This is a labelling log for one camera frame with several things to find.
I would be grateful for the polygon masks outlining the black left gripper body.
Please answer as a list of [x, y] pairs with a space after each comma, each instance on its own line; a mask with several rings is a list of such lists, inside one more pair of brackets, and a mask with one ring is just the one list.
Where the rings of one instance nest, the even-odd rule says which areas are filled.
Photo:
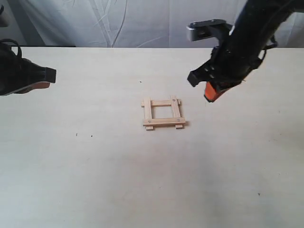
[[57, 71], [39, 66], [22, 57], [19, 44], [12, 39], [0, 41], [0, 95], [7, 96], [36, 82], [56, 82]]

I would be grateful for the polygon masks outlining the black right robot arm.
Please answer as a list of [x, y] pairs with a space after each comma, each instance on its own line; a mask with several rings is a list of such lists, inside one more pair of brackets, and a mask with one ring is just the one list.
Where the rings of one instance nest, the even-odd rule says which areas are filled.
[[210, 59], [190, 71], [188, 82], [206, 82], [205, 99], [212, 103], [241, 84], [264, 59], [259, 55], [276, 48], [275, 32], [291, 14], [304, 11], [302, 0], [248, 0], [234, 25], [222, 19], [193, 22], [187, 26], [190, 41], [216, 38]]

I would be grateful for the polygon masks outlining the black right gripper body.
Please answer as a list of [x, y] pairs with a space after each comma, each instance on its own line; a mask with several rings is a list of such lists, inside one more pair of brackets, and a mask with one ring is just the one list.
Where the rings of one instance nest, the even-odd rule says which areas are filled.
[[239, 85], [253, 71], [260, 67], [266, 57], [240, 57], [229, 49], [216, 46], [210, 59], [195, 70], [190, 71], [187, 81], [192, 87], [200, 82], [210, 82], [216, 90], [224, 90]]

